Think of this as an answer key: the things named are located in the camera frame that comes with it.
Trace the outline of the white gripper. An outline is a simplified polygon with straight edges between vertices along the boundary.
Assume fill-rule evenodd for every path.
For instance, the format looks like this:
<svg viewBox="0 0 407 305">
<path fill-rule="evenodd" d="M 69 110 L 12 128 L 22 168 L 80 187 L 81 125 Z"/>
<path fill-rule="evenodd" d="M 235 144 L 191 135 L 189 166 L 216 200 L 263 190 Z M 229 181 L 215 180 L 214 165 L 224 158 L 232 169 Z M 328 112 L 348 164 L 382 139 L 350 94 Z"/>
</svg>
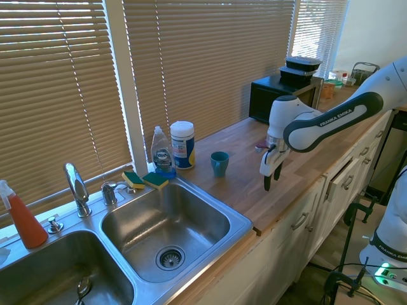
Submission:
<svg viewBox="0 0 407 305">
<path fill-rule="evenodd" d="M 269 191 L 272 183 L 272 177 L 275 181 L 280 178 L 282 165 L 285 159 L 290 153 L 289 148 L 278 148 L 275 144 L 272 144 L 270 148 L 264 153 L 259 172 L 264 175 L 264 189 Z"/>
</svg>

